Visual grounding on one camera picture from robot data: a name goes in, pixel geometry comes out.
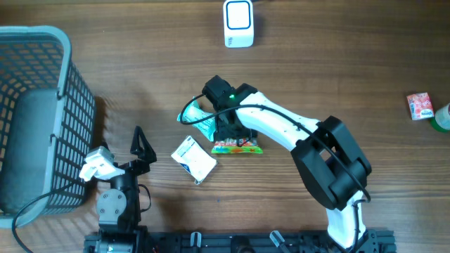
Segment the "teal snack pack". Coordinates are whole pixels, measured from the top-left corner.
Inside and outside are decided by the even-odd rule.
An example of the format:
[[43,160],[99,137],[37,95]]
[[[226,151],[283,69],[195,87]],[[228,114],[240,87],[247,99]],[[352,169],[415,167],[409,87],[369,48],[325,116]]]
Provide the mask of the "teal snack pack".
[[[209,117],[212,115],[210,112],[203,111],[195,98],[189,103],[183,113],[183,122],[191,123]],[[214,133],[216,131],[215,118],[211,117],[202,122],[193,124],[193,127],[198,129],[210,142],[214,141]]]

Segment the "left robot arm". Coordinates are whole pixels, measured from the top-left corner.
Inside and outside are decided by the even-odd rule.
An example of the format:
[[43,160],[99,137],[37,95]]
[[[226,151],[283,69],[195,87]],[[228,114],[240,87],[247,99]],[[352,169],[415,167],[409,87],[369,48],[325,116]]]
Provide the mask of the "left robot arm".
[[141,214],[148,208],[141,208],[138,177],[150,171],[150,164],[157,161],[155,151],[147,141],[143,130],[136,126],[130,153],[136,155],[119,166],[123,174],[108,179],[110,190],[97,200],[99,231],[84,239],[85,252],[154,252],[146,226],[141,226]]

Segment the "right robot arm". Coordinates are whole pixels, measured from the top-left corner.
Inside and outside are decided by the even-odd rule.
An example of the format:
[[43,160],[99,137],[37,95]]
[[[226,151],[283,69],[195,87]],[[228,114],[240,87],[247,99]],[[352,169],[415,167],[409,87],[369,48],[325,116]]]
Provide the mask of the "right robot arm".
[[371,165],[345,124],[334,116],[320,121],[271,102],[249,84],[232,87],[219,76],[202,94],[214,108],[215,141],[234,138],[239,145],[264,134],[288,150],[311,196],[326,208],[327,232],[341,249],[356,252],[366,231],[360,206]]

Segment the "white plaster pack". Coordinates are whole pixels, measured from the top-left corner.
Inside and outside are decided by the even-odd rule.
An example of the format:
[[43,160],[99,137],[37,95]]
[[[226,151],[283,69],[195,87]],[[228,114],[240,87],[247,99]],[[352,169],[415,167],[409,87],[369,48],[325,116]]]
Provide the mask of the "white plaster pack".
[[192,136],[187,136],[171,157],[194,178],[195,185],[200,185],[217,165]]

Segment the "Haribo gummy candy bag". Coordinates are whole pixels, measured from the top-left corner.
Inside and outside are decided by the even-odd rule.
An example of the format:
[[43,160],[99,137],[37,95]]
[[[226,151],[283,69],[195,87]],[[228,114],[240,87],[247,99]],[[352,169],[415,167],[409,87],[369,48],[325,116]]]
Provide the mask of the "Haribo gummy candy bag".
[[213,154],[237,154],[237,153],[254,153],[262,154],[263,150],[257,143],[256,138],[233,139],[228,138],[224,141],[217,141],[211,150]]

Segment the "green lid jar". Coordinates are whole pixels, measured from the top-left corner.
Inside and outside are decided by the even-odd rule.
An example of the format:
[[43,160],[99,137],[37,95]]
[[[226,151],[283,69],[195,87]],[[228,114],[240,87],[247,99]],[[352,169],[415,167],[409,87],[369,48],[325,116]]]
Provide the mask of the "green lid jar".
[[438,109],[435,112],[435,116],[431,120],[431,125],[436,131],[449,132],[450,130],[450,115],[449,106],[446,104],[444,107]]

